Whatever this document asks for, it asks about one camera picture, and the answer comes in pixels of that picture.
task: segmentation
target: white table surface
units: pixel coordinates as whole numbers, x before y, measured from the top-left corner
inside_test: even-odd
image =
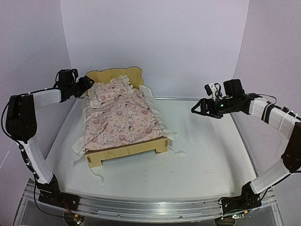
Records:
[[[82,157],[74,165],[74,142],[83,135],[84,99],[76,101],[62,126],[46,163],[62,191],[95,197],[144,200],[195,200],[238,195],[255,178],[246,148],[229,114],[217,120],[192,114],[196,101],[156,100],[168,128],[179,137],[172,150],[154,151],[103,161],[93,175]]]

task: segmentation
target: cable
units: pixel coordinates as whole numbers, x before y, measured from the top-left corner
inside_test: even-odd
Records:
[[[68,207],[68,204],[65,203],[65,200],[62,200],[62,202],[63,202],[63,204],[65,206],[65,209],[68,211],[68,213],[72,214],[71,211],[70,211],[70,209],[69,209],[69,207]]]
[[[58,74],[59,74],[60,72],[58,72],[57,74],[56,74],[56,76],[55,76],[55,82],[57,82],[57,76],[58,76]]]
[[[263,196],[260,198],[260,202],[262,201],[262,199],[265,197],[265,195],[267,194],[267,192],[268,192],[268,190],[270,189],[270,187],[269,188],[267,188],[266,190],[265,190],[265,192],[264,192],[264,194],[263,194]]]
[[[220,202],[222,199],[234,199],[234,200],[239,200],[239,198],[234,198],[234,197],[221,197],[218,199],[217,204],[222,205]]]
[[[214,85],[215,85],[215,87],[216,87],[216,85],[219,85],[219,86],[220,86],[219,89],[218,89],[218,92],[217,92],[217,96],[216,96],[216,99],[215,99],[215,103],[214,103],[214,107],[215,107],[215,106],[217,106],[217,101],[218,101],[218,99],[220,98],[220,96],[222,96],[222,93],[221,93],[222,87],[221,87],[221,85],[218,84],[218,83],[216,83],[216,84],[214,84]]]
[[[277,98],[271,95],[267,95],[267,94],[258,94],[258,95],[262,95],[262,96],[267,96],[267,97],[271,97],[275,99],[274,105],[277,103]]]
[[[275,184],[273,184],[271,187],[275,187],[277,184],[279,184],[280,182],[282,182],[282,181],[284,181],[285,179],[287,179],[290,175],[291,175],[291,174],[286,175],[284,178],[282,178],[280,181],[278,181],[278,182],[276,182]]]
[[[34,189],[33,189],[33,200],[34,200],[34,204],[36,205],[36,207],[39,209],[39,211],[43,212],[43,213],[46,213],[46,214],[49,214],[51,216],[55,216],[55,217],[58,217],[58,218],[68,218],[68,217],[64,217],[64,216],[60,216],[60,215],[56,215],[56,214],[53,214],[53,213],[47,213],[45,212],[44,210],[42,210],[38,204],[37,204],[37,200],[36,200],[36,189],[37,189],[37,180],[35,179],[35,182],[34,182]]]

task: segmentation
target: white ruffle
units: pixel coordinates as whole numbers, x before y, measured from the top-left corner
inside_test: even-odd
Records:
[[[167,129],[167,125],[164,123],[163,120],[163,115],[160,112],[158,112],[155,108],[154,97],[151,93],[151,89],[148,88],[147,86],[140,85],[139,90],[144,94],[145,99],[147,101],[147,105],[150,107],[151,111],[153,112],[156,119],[158,120],[159,125],[162,127],[163,135],[170,140],[176,140],[178,137],[178,133],[172,132]]]
[[[96,90],[102,85],[103,83],[94,83],[93,86],[88,91],[89,98],[87,101],[89,101],[92,108],[100,108],[100,105],[102,104],[98,102],[96,97]]]
[[[127,75],[121,75],[117,78],[117,80],[120,80],[122,82],[124,82],[124,84],[126,84],[126,87],[128,89],[132,89],[133,88],[133,85],[130,85],[130,79],[128,78]]]

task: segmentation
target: black cable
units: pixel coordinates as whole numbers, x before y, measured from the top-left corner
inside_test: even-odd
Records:
[[[291,175],[291,174],[286,175],[286,176],[285,176],[284,178],[282,178],[280,181],[278,181],[278,182],[276,182],[275,184],[273,184],[272,187],[274,187],[274,186],[276,186],[277,184],[279,184],[280,182],[284,181],[284,180],[287,179],[290,175]]]
[[[264,194],[263,194],[263,196],[260,198],[260,202],[262,201],[262,199],[265,197],[265,195],[267,194],[267,192],[268,192],[268,190],[270,189],[270,187],[269,188],[267,188],[266,190],[265,190],[265,192],[264,192]]]
[[[56,76],[55,76],[55,82],[57,82],[57,76],[58,76],[58,74],[59,74],[60,72],[58,72],[57,74],[56,74]]]
[[[274,105],[277,103],[277,98],[271,95],[267,95],[267,94],[258,94],[258,95],[262,95],[262,96],[267,96],[267,97],[271,97],[275,99]]]
[[[45,212],[44,210],[42,210],[38,204],[37,204],[37,200],[36,200],[36,189],[37,189],[37,180],[35,179],[35,182],[34,182],[34,189],[33,189],[33,200],[34,200],[34,204],[36,205],[36,207],[39,209],[39,211],[43,212],[43,213],[46,213],[46,214],[49,214],[49,215],[52,215],[52,216],[55,216],[55,217],[58,217],[58,218],[68,218],[68,217],[64,217],[64,216],[60,216],[60,215],[57,215],[57,214],[53,214],[53,213],[48,213],[48,212]]]
[[[218,84],[218,83],[216,83],[216,84],[214,84],[215,86],[216,85],[219,85],[220,87],[219,87],[219,89],[218,89],[218,92],[217,92],[217,96],[216,96],[216,99],[215,99],[215,103],[214,103],[214,107],[216,107],[217,106],[217,101],[218,101],[218,99],[220,98],[220,96],[222,95],[222,93],[221,93],[221,89],[222,89],[222,86],[220,85],[220,84]]]
[[[53,88],[55,88],[57,86],[57,81],[55,82],[55,84],[53,85]]]
[[[221,198],[218,199],[217,204],[222,205],[222,203],[220,202],[220,200],[222,200],[222,199],[239,200],[240,198],[239,197],[237,197],[237,198],[235,198],[235,197],[221,197]]]

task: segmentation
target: bed leg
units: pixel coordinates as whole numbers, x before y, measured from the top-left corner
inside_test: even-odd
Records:
[[[103,165],[103,163],[102,163],[101,160],[95,159],[95,161],[92,161],[92,159],[91,159],[91,157],[90,157],[89,154],[86,154],[85,158],[88,161],[88,165],[89,165],[90,168],[97,167],[97,166],[102,166]]]
[[[163,153],[163,152],[167,152],[168,150],[168,140],[165,141],[165,145],[164,146],[160,146],[159,148],[156,148],[155,153]]]

